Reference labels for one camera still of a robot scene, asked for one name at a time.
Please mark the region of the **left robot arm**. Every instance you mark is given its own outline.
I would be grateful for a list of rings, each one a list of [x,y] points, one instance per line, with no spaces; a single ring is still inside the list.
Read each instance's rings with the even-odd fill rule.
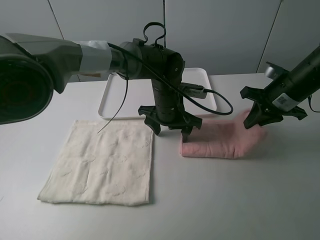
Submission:
[[[180,130],[186,141],[202,119],[186,112],[182,56],[148,38],[114,45],[106,41],[64,39],[8,33],[0,38],[0,122],[34,118],[45,110],[53,93],[61,94],[73,75],[117,74],[122,79],[151,80],[155,104],[139,115],[155,134],[161,126]]]

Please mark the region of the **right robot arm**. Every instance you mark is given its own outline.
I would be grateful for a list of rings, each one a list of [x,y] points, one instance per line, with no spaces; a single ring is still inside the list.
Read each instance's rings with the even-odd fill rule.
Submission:
[[[319,47],[291,71],[271,62],[267,64],[265,76],[272,82],[263,89],[246,86],[240,91],[243,99],[253,101],[243,122],[246,129],[281,122],[284,116],[304,119],[308,115],[298,105],[305,99],[310,104],[312,94],[320,89]]]

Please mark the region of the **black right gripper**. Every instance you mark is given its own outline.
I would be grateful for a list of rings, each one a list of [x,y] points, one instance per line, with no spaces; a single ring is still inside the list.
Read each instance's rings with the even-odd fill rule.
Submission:
[[[240,91],[243,99],[253,101],[253,106],[243,122],[247,130],[255,125],[279,123],[284,116],[296,117],[298,120],[308,116],[304,109],[298,107],[300,102],[287,93],[293,86],[288,76],[288,73],[280,76],[264,89],[246,86]]]

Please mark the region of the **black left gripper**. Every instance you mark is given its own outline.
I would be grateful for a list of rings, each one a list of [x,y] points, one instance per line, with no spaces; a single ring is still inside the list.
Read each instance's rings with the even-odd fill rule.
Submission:
[[[202,119],[186,112],[183,97],[162,82],[152,82],[154,105],[140,106],[138,114],[144,115],[144,124],[158,136],[161,126],[181,129],[182,142],[186,143],[194,127],[200,129]]]

